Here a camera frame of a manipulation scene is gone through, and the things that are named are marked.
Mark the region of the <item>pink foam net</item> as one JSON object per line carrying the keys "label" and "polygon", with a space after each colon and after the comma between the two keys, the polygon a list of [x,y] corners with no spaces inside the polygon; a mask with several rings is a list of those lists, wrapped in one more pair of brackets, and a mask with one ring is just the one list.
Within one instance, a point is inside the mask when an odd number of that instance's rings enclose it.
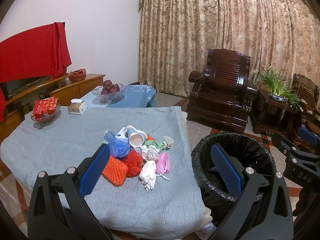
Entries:
{"label": "pink foam net", "polygon": [[161,153],[156,161],[156,174],[162,177],[164,180],[169,181],[170,179],[165,174],[170,172],[170,159],[167,152]]}

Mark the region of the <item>blue plastic bag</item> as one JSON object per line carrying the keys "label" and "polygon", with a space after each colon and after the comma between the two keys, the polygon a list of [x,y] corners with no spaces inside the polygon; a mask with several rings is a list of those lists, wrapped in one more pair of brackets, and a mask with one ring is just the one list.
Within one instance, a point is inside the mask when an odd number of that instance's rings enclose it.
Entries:
{"label": "blue plastic bag", "polygon": [[104,140],[105,143],[108,144],[110,148],[110,154],[114,158],[124,159],[128,155],[130,151],[129,143],[117,139],[112,131],[105,131]]}

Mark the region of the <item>green potted plant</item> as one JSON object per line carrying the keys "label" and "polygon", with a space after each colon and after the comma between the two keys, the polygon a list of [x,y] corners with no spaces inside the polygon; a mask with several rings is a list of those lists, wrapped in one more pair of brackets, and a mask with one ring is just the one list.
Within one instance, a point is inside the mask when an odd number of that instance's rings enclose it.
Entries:
{"label": "green potted plant", "polygon": [[304,112],[302,104],[304,100],[293,93],[293,87],[286,83],[280,72],[271,66],[265,69],[256,69],[253,73],[257,76],[256,81],[263,83],[269,91],[269,95],[276,101],[285,102],[289,107]]}

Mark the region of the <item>red cloth over television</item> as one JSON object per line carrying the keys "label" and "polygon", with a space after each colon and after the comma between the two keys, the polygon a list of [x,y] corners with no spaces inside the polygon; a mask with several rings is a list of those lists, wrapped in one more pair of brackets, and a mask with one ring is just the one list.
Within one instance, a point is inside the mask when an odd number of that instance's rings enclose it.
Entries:
{"label": "red cloth over television", "polygon": [[60,77],[72,64],[64,22],[29,29],[1,42],[1,83]]}

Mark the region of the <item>red plastic bag on cabinet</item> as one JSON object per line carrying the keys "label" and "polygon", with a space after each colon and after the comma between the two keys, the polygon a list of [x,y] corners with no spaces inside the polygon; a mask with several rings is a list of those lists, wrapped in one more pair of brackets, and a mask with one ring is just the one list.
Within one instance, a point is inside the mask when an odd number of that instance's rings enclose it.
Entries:
{"label": "red plastic bag on cabinet", "polygon": [[82,81],[86,78],[86,70],[85,68],[81,68],[79,70],[75,70],[70,72],[70,76],[68,77],[71,83]]}

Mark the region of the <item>red plastic bag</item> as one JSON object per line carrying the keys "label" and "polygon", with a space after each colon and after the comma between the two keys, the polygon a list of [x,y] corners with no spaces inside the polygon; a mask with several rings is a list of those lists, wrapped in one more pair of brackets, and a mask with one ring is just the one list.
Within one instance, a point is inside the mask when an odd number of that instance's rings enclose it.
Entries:
{"label": "red plastic bag", "polygon": [[132,178],[140,174],[143,166],[143,158],[135,150],[131,150],[123,159],[123,163],[127,166],[126,176]]}
{"label": "red plastic bag", "polygon": [[75,70],[70,72],[70,76],[68,77],[71,83],[82,81],[86,78],[86,70],[85,68],[81,68],[79,70]]}

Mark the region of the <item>green rubber glove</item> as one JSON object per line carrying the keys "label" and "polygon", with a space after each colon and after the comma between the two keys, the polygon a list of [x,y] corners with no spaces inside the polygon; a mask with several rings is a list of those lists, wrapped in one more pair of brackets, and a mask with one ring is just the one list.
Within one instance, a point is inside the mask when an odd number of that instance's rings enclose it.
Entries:
{"label": "green rubber glove", "polygon": [[159,150],[166,150],[166,149],[172,148],[172,146],[174,145],[174,140],[171,137],[165,135],[165,136],[163,136],[161,141],[146,140],[144,142],[144,145],[155,146],[155,148],[159,149]]}

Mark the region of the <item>orange foam net sleeve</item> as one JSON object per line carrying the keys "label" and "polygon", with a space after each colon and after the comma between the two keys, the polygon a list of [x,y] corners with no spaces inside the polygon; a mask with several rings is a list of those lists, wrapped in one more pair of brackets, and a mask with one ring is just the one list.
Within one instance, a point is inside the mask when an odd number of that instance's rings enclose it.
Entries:
{"label": "orange foam net sleeve", "polygon": [[102,171],[102,175],[112,185],[121,186],[125,181],[127,171],[128,168],[125,163],[114,158],[113,156],[110,156],[105,168]]}

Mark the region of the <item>white tissue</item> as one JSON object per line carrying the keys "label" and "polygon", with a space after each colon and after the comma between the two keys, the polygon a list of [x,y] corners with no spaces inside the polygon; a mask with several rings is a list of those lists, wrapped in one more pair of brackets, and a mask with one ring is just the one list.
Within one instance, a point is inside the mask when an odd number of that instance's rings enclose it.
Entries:
{"label": "white tissue", "polygon": [[134,150],[145,160],[150,161],[154,160],[157,161],[159,158],[160,149],[156,148],[155,146],[146,146],[142,145],[139,147],[135,147]]}

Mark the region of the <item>white blue paper cup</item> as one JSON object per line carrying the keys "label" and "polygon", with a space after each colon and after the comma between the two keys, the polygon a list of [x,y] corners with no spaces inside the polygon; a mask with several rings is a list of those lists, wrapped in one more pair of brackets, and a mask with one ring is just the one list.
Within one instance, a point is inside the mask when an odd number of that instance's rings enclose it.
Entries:
{"label": "white blue paper cup", "polygon": [[148,136],[145,132],[128,125],[126,127],[128,142],[132,147],[140,147],[147,140]]}

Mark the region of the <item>red apples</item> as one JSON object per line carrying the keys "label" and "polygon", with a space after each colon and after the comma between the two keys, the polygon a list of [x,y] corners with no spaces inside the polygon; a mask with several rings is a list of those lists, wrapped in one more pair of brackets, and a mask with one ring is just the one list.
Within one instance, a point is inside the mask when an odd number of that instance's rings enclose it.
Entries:
{"label": "red apples", "polygon": [[120,91],[118,84],[113,84],[111,80],[106,80],[103,83],[103,90],[100,92],[100,94],[110,94]]}

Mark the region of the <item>dark wooden side table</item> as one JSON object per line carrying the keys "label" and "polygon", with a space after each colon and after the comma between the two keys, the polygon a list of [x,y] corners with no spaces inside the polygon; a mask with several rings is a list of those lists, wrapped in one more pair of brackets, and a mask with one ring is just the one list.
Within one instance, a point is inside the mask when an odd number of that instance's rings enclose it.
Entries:
{"label": "dark wooden side table", "polygon": [[285,101],[272,99],[268,91],[259,89],[250,113],[253,132],[278,132],[287,137],[293,129],[293,120],[300,117],[300,113]]}

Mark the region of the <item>alcohol pads box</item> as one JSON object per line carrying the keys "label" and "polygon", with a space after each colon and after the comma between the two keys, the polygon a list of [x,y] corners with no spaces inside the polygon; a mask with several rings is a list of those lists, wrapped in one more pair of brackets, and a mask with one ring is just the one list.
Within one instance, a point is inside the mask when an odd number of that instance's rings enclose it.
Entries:
{"label": "alcohol pads box", "polygon": [[124,143],[128,143],[129,138],[127,135],[127,128],[122,127],[121,130],[116,134],[116,138]]}

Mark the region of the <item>white glove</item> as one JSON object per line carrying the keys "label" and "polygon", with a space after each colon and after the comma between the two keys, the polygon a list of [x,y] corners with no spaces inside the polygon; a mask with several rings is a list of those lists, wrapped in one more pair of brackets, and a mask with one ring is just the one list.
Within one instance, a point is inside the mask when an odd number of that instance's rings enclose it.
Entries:
{"label": "white glove", "polygon": [[154,189],[156,182],[156,162],[154,160],[149,160],[143,165],[139,179],[146,191]]}

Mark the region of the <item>black trash bin with bag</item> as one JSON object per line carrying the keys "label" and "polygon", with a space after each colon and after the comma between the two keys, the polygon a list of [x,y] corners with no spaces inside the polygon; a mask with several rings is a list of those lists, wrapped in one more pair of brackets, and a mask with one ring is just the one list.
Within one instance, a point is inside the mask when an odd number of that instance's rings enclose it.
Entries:
{"label": "black trash bin with bag", "polygon": [[240,197],[245,185],[242,171],[271,176],[276,165],[270,152],[256,139],[233,132],[219,132],[201,139],[191,153],[195,179],[204,205],[218,226]]}

